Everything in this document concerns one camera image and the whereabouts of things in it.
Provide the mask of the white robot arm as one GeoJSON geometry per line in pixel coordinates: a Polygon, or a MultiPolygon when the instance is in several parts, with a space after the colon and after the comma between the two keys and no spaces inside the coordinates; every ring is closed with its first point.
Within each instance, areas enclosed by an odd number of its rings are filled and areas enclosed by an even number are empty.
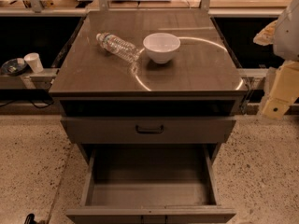
{"type": "Polygon", "coordinates": [[[274,54],[284,60],[260,107],[263,116],[281,119],[299,98],[299,0],[292,0],[277,20],[254,36],[253,42],[272,45],[274,54]]]}

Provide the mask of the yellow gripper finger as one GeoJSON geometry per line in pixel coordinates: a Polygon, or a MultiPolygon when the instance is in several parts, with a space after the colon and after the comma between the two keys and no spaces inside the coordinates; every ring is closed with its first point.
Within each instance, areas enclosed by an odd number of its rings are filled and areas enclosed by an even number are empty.
{"type": "Polygon", "coordinates": [[[282,119],[291,104],[279,99],[264,97],[261,101],[261,115],[268,119],[282,119]]]}

